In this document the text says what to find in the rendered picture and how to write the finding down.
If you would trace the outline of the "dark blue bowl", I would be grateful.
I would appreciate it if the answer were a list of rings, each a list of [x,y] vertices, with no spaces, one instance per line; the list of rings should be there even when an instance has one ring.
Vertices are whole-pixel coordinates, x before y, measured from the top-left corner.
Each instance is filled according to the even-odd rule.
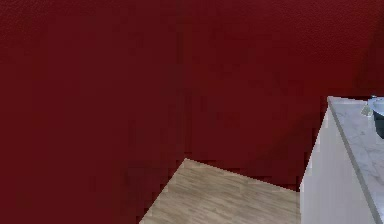
[[[373,112],[376,133],[384,139],[384,97],[372,96],[368,106]]]

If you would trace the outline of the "white marble-top counter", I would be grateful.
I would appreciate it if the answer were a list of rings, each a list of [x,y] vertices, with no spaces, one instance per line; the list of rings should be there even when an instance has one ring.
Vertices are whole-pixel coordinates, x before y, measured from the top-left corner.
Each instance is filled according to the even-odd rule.
[[[384,224],[384,139],[368,103],[327,101],[300,184],[301,224]]]

